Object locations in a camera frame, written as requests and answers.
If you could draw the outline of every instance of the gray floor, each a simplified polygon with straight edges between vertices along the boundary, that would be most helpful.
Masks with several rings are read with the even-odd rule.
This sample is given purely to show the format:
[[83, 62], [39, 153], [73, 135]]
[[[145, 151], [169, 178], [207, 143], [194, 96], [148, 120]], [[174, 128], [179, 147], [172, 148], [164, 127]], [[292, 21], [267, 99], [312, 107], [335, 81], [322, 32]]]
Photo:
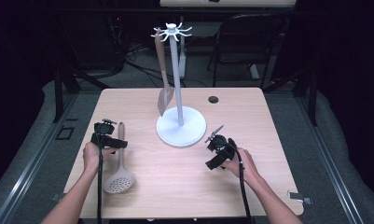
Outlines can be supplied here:
[[[212, 71], [205, 70], [210, 48], [192, 42], [187, 49], [187, 75], [182, 85], [187, 88], [210, 87]], [[156, 52], [153, 50], [142, 49], [129, 56], [129, 62], [159, 70]], [[169, 55], [167, 65], [168, 73], [172, 74]], [[160, 76], [159, 73], [148, 72], [153, 76]], [[218, 86], [259, 84], [256, 81], [230, 81], [249, 78], [245, 67], [224, 67], [220, 72], [218, 77], [226, 81], [218, 82]], [[115, 76], [100, 80], [114, 88], [161, 86], [159, 79], [130, 65], [125, 65], [124, 69]], [[52, 193], [60, 193], [64, 188], [100, 94], [100, 91], [87, 81], [79, 80], [79, 83], [83, 89], [79, 95], [65, 94], [64, 100], [70, 106], [58, 124], [52, 123], [55, 112], [53, 83], [44, 87], [46, 101], [42, 110], [19, 153], [0, 181], [0, 223], [39, 223], [56, 204], [50, 197]], [[277, 92], [267, 93], [265, 97], [298, 190], [314, 201], [312, 205], [305, 205], [305, 212], [300, 218], [304, 223], [374, 223], [374, 193], [364, 185], [348, 161], [347, 145], [326, 98], [321, 94], [318, 96], [319, 125], [312, 129], [305, 117], [305, 100], [292, 96], [290, 92], [292, 86], [293, 84], [289, 83]], [[56, 140], [56, 134], [63, 125], [74, 128], [70, 140]], [[324, 139], [325, 147], [336, 164], [336, 171], [339, 172], [346, 191], [338, 191], [339, 182], [331, 177], [333, 170], [328, 170], [322, 156], [322, 147], [318, 144], [314, 132], [319, 132]], [[34, 163], [40, 161], [35, 160], [36, 155], [39, 155], [42, 162]], [[29, 165], [37, 168], [37, 172], [26, 177], [25, 168]], [[31, 182], [25, 184], [21, 182], [24, 184], [21, 186], [19, 181], [22, 177]], [[342, 192], [349, 194], [346, 195], [349, 198], [346, 202], [353, 204], [345, 204], [344, 200], [341, 200], [344, 197]], [[350, 205], [356, 208], [359, 218], [350, 217], [347, 208]], [[95, 223], [95, 220], [85, 220], [85, 222]], [[268, 221], [265, 217], [258, 217], [256, 223], [268, 223]]]

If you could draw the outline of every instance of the white slotted spoon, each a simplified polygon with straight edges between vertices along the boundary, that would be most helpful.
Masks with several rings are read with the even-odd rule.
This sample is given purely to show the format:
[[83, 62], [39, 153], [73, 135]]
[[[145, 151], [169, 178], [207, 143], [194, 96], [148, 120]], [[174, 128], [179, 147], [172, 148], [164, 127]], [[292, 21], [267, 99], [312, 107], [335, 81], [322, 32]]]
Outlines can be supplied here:
[[[125, 124], [120, 122], [118, 125], [118, 138], [124, 140]], [[129, 189], [134, 183], [134, 175], [125, 170], [123, 167], [123, 149], [118, 151], [118, 170], [116, 173], [108, 177], [104, 182], [104, 190], [107, 193], [120, 193]]]

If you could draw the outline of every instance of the table top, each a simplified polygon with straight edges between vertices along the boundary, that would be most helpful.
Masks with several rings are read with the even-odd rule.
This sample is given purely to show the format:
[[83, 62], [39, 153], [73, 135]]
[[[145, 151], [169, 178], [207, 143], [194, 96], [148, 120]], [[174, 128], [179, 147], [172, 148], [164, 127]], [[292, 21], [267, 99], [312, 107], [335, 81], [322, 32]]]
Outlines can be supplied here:
[[[297, 214], [303, 206], [287, 197], [298, 192], [266, 100], [258, 88], [183, 88], [182, 101], [200, 111], [207, 123], [203, 138], [192, 147], [176, 148], [163, 143], [156, 133], [160, 89], [107, 89], [99, 98], [75, 164], [65, 186], [67, 192], [83, 171], [82, 149], [90, 141], [93, 125], [108, 118], [124, 122], [125, 169], [135, 182], [127, 191], [103, 191], [103, 218], [245, 217], [239, 179], [230, 171], [210, 170], [206, 162], [216, 154], [205, 139], [218, 133], [250, 151], [256, 167], [274, 192]], [[210, 96], [219, 101], [212, 104]], [[168, 108], [176, 104], [175, 96]], [[116, 126], [112, 137], [118, 137]], [[118, 169], [118, 154], [104, 163], [103, 182]], [[259, 200], [246, 185], [252, 216], [265, 216]], [[90, 186], [81, 217], [96, 218], [97, 176]]]
[[296, 0], [160, 0], [162, 7], [293, 7]]

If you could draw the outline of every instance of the dark background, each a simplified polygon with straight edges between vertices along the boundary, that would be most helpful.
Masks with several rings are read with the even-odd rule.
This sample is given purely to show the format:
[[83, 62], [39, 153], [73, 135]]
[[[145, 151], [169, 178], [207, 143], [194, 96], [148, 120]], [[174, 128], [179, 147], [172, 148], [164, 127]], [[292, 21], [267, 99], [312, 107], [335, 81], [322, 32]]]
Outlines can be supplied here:
[[[97, 20], [96, 16], [78, 19], [69, 15], [54, 22], [48, 15], [29, 10], [30, 6], [78, 5], [70, 2], [0, 2], [0, 178], [43, 104], [41, 88], [53, 80], [59, 64], [121, 70], [131, 38], [144, 42], [161, 20], [140, 15], [121, 17], [121, 21], [114, 21], [116, 17]], [[111, 5], [106, 1], [103, 6], [103, 2], [90, 0], [84, 1], [84, 6], [157, 7], [158, 2], [118, 1]], [[298, 0], [296, 9], [328, 11], [330, 22], [292, 18], [273, 78], [290, 76], [318, 55], [319, 91], [337, 116], [350, 161], [374, 191], [374, 1]], [[151, 24], [142, 23], [147, 19]], [[109, 30], [109, 25], [122, 26], [122, 33]], [[93, 29], [95, 35], [87, 29]], [[102, 47], [95, 48], [99, 42]]]

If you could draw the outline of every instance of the black cable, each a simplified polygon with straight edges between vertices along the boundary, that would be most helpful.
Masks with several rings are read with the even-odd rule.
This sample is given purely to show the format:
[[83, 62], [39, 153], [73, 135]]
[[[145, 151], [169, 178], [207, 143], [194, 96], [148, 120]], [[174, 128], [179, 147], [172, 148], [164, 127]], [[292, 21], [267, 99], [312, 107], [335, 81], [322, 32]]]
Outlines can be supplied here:
[[251, 213], [250, 213], [250, 207], [248, 205], [247, 201], [247, 196], [245, 194], [245, 188], [244, 188], [244, 167], [242, 166], [242, 156], [240, 155], [240, 152], [235, 148], [233, 145], [229, 143], [225, 143], [224, 145], [231, 147], [234, 152], [236, 152], [237, 157], [239, 159], [239, 179], [240, 179], [240, 188], [242, 190], [242, 201], [244, 203], [244, 209], [245, 209], [245, 214], [247, 215], [248, 223], [256, 223], [256, 221], [251, 218]]
[[103, 153], [102, 143], [99, 134], [95, 133], [96, 140], [99, 143], [99, 170], [97, 176], [97, 223], [102, 224], [102, 175], [103, 175]]

